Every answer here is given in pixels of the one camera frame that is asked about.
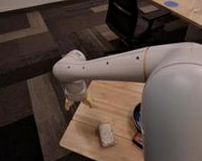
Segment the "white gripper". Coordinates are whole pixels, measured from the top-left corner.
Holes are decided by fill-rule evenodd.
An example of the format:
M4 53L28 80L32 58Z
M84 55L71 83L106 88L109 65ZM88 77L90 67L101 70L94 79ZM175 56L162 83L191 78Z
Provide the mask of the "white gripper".
M78 80L72 83L66 83L64 92L69 99L65 99L64 108L65 110L70 110L72 105L71 101L80 102L86 98L87 94L87 85L83 80ZM92 108L91 101L89 99L84 100L83 103L88 107Z

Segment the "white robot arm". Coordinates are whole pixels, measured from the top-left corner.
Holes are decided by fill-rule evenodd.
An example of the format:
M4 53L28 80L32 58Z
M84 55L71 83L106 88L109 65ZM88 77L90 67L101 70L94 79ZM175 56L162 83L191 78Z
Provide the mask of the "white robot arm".
M144 161L202 161L202 44L152 45L96 59L71 50L52 73L75 102L86 98L90 80L143 83Z

